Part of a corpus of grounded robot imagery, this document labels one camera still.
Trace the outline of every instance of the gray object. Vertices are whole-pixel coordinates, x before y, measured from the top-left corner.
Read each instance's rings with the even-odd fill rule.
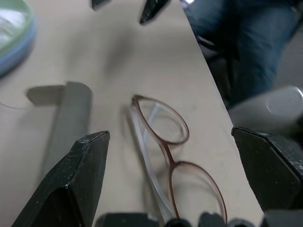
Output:
[[[300,129],[303,93],[295,86],[284,87],[240,103],[228,113],[236,127],[286,135]]]
[[[67,154],[76,140],[89,134],[92,92],[84,84],[68,82],[66,86],[35,87],[27,92],[35,105],[57,105],[41,177]]]

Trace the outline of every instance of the glasses frame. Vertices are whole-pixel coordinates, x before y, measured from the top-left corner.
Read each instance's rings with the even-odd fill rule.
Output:
[[[171,142],[171,141],[164,140],[163,138],[161,138],[160,136],[158,136],[158,134],[151,128],[151,126],[148,124],[147,120],[145,119],[145,117],[143,115],[143,112],[142,112],[142,110],[140,108],[140,105],[139,105],[140,101],[152,101],[152,102],[155,102],[155,103],[159,103],[159,104],[165,106],[166,108],[168,108],[169,110],[171,110],[179,118],[179,120],[181,120],[181,122],[183,123],[183,125],[185,127],[185,131],[187,133],[186,137],[182,141]],[[178,166],[187,165],[187,166],[190,166],[190,167],[193,167],[195,169],[198,169],[198,170],[202,171],[210,179],[211,183],[213,184],[213,186],[215,187],[215,189],[218,192],[217,196],[220,199],[220,207],[222,209],[222,214],[221,215],[222,215],[224,221],[227,223],[227,212],[226,212],[226,206],[225,206],[225,202],[224,202],[223,196],[221,194],[221,191],[220,191],[217,183],[210,176],[210,174],[205,169],[203,169],[202,167],[200,167],[200,166],[198,166],[198,165],[196,165],[194,163],[186,162],[186,161],[177,161],[177,162],[175,162],[174,159],[173,159],[173,157],[172,157],[170,149],[174,149],[174,148],[177,148],[179,146],[182,146],[189,139],[189,128],[188,128],[185,120],[181,117],[181,115],[176,110],[174,110],[171,106],[167,105],[166,103],[164,103],[162,101],[159,101],[159,100],[156,100],[156,99],[153,99],[153,98],[144,97],[144,96],[141,96],[141,95],[134,95],[133,96],[133,98],[132,98],[132,106],[137,111],[137,113],[138,113],[138,115],[139,115],[139,117],[140,117],[143,125],[145,126],[145,128],[147,129],[147,131],[149,132],[149,134],[158,143],[158,145],[159,145],[159,147],[160,147],[160,149],[163,152],[163,155],[165,157],[166,164],[167,164],[167,166],[169,168],[169,198],[170,198],[170,202],[171,202],[171,204],[173,206],[173,209],[174,209],[176,217],[179,218],[179,213],[178,213],[178,209],[177,209],[177,206],[176,206],[176,202],[175,202],[175,198],[174,198],[174,193],[173,193],[172,174],[173,174],[173,171]]]

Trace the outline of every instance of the glasses lens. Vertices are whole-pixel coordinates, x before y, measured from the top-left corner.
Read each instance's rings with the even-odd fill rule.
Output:
[[[185,123],[169,106],[148,99],[140,100],[139,106],[143,117],[160,138],[173,143],[186,139]]]
[[[171,187],[180,218],[198,226],[203,212],[220,214],[220,197],[211,180],[198,167],[181,164],[172,172]]]

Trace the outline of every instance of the green bowl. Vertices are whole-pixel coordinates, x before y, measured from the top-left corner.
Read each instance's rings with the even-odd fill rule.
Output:
[[[10,38],[0,43],[0,56],[9,50],[18,40],[27,32],[34,19],[34,13],[31,7],[23,0],[0,0],[0,10],[13,10],[23,14],[25,22],[21,27],[13,30]]]

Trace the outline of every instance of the jeans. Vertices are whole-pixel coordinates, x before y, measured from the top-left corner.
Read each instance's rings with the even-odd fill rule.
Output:
[[[291,0],[195,0],[184,12],[195,36],[237,30],[233,40],[241,70],[230,105],[272,87],[282,50],[296,25]]]

